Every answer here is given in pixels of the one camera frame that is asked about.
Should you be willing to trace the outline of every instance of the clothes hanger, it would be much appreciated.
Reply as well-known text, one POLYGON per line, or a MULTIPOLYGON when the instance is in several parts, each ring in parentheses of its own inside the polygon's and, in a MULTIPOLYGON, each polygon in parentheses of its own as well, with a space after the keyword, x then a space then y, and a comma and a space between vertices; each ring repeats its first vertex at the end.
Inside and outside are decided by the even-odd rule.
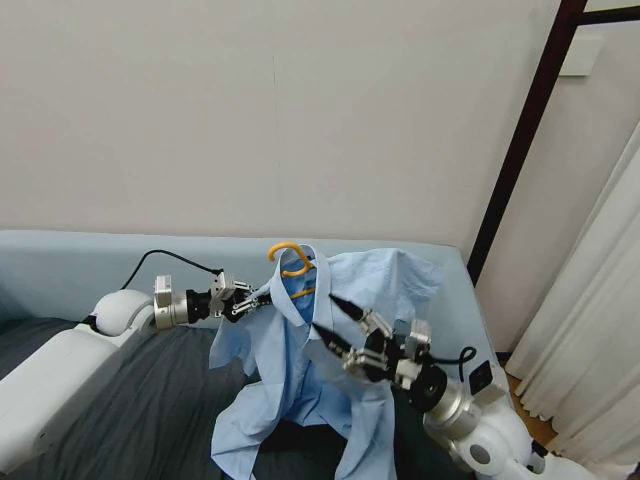
MULTIPOLYGON (((275 262, 276 252, 278 250, 282 250, 283 248, 290 248, 293 251, 295 251, 298 254, 298 257, 300 257, 300 260, 302 260, 302 262, 304 263, 304 266, 300 270, 296 270, 295 272, 283 270, 281 273, 283 277, 288 277, 288 278, 299 277, 300 275, 304 275, 305 273, 307 273, 312 268, 316 268, 315 265, 309 261, 305 253, 302 251, 302 248, 300 247, 300 245, 298 245, 295 242, 276 243, 267 252, 267 258, 269 259, 269 261, 275 262)), ((291 298, 291 300, 295 300, 296 298, 304 297, 305 295, 309 295, 310 293, 313 293, 315 291, 316 291, 315 287, 307 288, 306 290, 302 290, 301 292, 294 293, 289 298, 291 298)))

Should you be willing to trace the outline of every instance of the dark gray blanket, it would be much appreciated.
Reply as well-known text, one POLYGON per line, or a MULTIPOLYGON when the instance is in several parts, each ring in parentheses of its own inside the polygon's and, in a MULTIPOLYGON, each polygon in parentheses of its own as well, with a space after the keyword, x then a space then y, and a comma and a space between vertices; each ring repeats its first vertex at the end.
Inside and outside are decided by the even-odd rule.
MULTIPOLYGON (((0 327, 0 378, 56 333, 55 319, 0 327)), ((9 475, 11 480, 220 479, 210 460, 217 415, 246 384, 239 363, 208 370, 214 331, 175 328, 147 339, 62 441, 9 475)), ((400 479, 469 478, 426 438, 420 415, 396 396, 400 479)), ((332 479, 346 441, 327 426, 282 422, 263 442, 254 473, 262 479, 332 479)))

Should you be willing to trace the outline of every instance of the black cable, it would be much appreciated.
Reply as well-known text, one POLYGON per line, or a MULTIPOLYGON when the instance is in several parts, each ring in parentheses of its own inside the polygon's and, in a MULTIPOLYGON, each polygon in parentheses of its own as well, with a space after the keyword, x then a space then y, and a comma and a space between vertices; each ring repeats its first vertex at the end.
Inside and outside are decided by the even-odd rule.
POLYGON ((458 374, 460 374, 460 381, 464 382, 464 364, 473 360, 478 351, 473 347, 464 347, 460 352, 458 358, 437 358, 432 355, 431 361, 433 363, 439 363, 441 365, 458 365, 458 374))
POLYGON ((200 265, 199 263, 194 262, 193 260, 189 260, 188 258, 184 258, 180 255, 178 255, 177 253, 173 253, 170 252, 168 250, 149 250, 147 253, 145 253, 142 258, 140 259, 140 261, 138 262, 138 266, 135 268, 135 270, 133 271, 133 273, 129 276, 129 279, 124 282, 124 285, 120 288, 120 290, 124 290, 125 288, 127 288, 129 286, 129 284, 131 283, 131 281, 133 280, 133 278, 136 276, 136 274, 138 273, 138 270, 140 270, 140 267, 142 267, 142 264, 144 263, 144 261, 147 259, 147 257, 149 255, 151 255, 152 253, 162 253, 164 255, 169 255, 170 257, 173 258, 177 258, 178 260, 183 261, 184 263, 188 263, 189 265, 191 265, 192 267, 196 267, 199 268, 200 270, 204 270, 205 272, 209 272, 212 273, 214 275, 220 275, 223 272, 222 268, 209 268, 209 267, 205 267, 204 265, 200 265))

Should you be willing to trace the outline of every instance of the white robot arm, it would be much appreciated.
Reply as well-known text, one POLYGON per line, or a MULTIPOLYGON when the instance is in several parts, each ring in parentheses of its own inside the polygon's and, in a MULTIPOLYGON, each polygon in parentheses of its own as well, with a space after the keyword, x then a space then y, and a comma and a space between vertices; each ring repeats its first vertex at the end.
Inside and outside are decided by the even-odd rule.
POLYGON ((430 355, 430 330, 414 320, 399 346, 389 324, 372 311, 331 296, 362 328, 365 347, 354 349, 319 325, 325 345, 340 357, 345 370, 369 382, 389 380, 405 390, 409 402, 424 414, 423 427, 465 469, 479 479, 596 480, 581 465, 555 457, 534 442, 526 426, 505 400, 504 371, 488 361, 469 375, 470 392, 446 375, 437 363, 455 363, 430 355))
POLYGON ((204 293, 174 292, 171 283, 170 275, 157 277, 153 298, 136 290, 105 295, 82 323, 0 381, 0 473, 56 443, 145 338, 210 313, 237 321, 254 306, 245 301, 249 285, 223 271, 204 293))

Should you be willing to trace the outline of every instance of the shirt collar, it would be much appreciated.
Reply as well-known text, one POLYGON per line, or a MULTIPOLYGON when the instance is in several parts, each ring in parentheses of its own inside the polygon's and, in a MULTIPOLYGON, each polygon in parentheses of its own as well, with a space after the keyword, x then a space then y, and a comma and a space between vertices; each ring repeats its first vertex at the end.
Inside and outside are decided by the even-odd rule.
MULTIPOLYGON (((329 263, 326 257, 316 251, 310 245, 300 245, 305 255, 311 257, 311 263, 316 266, 316 291, 313 304, 313 322, 322 325, 325 328, 333 329, 333 318, 331 316, 331 300, 329 293, 331 292, 331 272, 329 271, 329 263)), ((282 284, 282 265, 297 257, 293 250, 285 250, 278 259, 273 277, 271 278, 270 291, 273 305, 296 327, 306 326, 302 316, 295 307, 284 285, 282 284)), ((310 338, 319 339, 318 335, 311 329, 310 338)))

